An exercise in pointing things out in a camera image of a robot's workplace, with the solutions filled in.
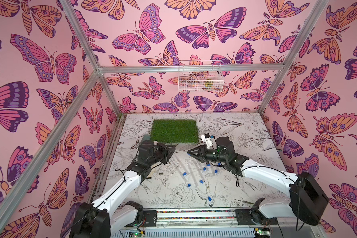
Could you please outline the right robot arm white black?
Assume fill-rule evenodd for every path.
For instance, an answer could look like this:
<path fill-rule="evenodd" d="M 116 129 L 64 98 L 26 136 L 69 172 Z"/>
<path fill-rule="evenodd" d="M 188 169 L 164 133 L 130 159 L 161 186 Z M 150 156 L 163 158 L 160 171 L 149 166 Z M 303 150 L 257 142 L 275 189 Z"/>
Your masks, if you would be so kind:
<path fill-rule="evenodd" d="M 308 172 L 300 174 L 280 171 L 238 154 L 228 137 L 219 137 L 188 150 L 187 154 L 205 164 L 220 162 L 225 170 L 241 178 L 257 180 L 285 195 L 283 199 L 260 198 L 250 210 L 255 223 L 263 218 L 295 217 L 305 224 L 316 226 L 329 203 L 317 180 Z"/>

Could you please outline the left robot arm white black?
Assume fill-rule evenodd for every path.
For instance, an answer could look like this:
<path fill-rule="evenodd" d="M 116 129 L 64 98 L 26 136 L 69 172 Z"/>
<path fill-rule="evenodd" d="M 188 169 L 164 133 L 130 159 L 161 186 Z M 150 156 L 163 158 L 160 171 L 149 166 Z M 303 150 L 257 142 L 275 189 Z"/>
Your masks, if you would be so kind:
<path fill-rule="evenodd" d="M 143 222 L 143 206 L 135 202 L 124 203 L 128 195 L 138 188 L 152 169 L 165 165 L 176 147 L 144 140 L 138 146 L 136 156 L 122 170 L 121 179 L 92 203 L 83 203 L 77 210 L 74 222 L 66 233 L 70 238 L 110 238 L 125 226 L 140 227 Z"/>

